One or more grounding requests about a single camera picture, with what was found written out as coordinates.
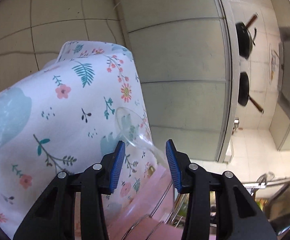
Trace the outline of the clear plastic spoon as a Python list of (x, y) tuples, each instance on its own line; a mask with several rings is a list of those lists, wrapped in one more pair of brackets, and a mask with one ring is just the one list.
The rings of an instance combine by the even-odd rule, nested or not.
[(116, 109), (116, 122), (121, 135), (130, 145), (151, 152), (160, 165), (168, 168), (165, 154), (154, 145), (148, 125), (137, 113), (120, 107)]

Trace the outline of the floral white tablecloth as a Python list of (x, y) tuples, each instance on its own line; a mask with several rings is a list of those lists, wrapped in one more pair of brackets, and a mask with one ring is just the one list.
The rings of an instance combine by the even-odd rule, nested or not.
[(119, 141), (129, 177), (157, 167), (121, 135), (120, 107), (148, 125), (131, 51), (106, 42), (66, 42), (54, 62), (0, 93), (0, 228), (8, 237), (58, 172), (83, 172)]

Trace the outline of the pink plastic drip tray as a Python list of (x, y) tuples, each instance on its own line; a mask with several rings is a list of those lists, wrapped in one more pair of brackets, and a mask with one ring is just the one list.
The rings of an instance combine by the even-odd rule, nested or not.
[[(117, 189), (105, 201), (105, 219), (110, 239), (121, 239), (134, 222), (150, 213), (171, 181), (169, 171), (163, 166), (145, 168), (131, 177), (124, 168)], [(165, 198), (164, 206), (172, 207), (172, 191)], [(161, 212), (157, 211), (153, 218), (142, 221), (127, 239), (146, 239), (159, 222), (159, 214)], [(150, 239), (181, 239), (182, 233), (182, 228), (162, 224)]]

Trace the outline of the metal shelf rack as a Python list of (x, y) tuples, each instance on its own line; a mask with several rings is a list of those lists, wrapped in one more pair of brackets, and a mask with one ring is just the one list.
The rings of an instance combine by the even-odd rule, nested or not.
[(278, 178), (274, 173), (268, 172), (256, 181), (249, 181), (243, 185), (268, 220), (290, 214), (290, 176)]

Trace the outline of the kitchen counter cabinets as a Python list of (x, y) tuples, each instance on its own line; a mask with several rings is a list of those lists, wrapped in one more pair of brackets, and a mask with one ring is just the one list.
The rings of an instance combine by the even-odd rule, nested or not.
[(156, 147), (222, 162), (238, 93), (229, 0), (116, 0)]

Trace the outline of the lidded black wok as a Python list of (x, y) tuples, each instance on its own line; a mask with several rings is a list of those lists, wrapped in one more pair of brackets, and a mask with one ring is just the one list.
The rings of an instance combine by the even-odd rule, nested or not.
[(236, 23), (236, 32), (238, 38), (239, 55), (248, 60), (253, 47), (255, 46), (255, 39), (257, 36), (257, 28), (254, 27), (254, 35), (251, 35), (249, 28), (257, 21), (258, 14), (252, 15), (247, 24), (243, 22)]

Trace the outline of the metal kettle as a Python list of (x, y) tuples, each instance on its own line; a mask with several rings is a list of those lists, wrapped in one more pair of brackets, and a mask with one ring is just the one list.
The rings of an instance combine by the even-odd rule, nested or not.
[(232, 134), (236, 133), (237, 129), (239, 128), (239, 123), (240, 123), (239, 118), (235, 117), (232, 128)]

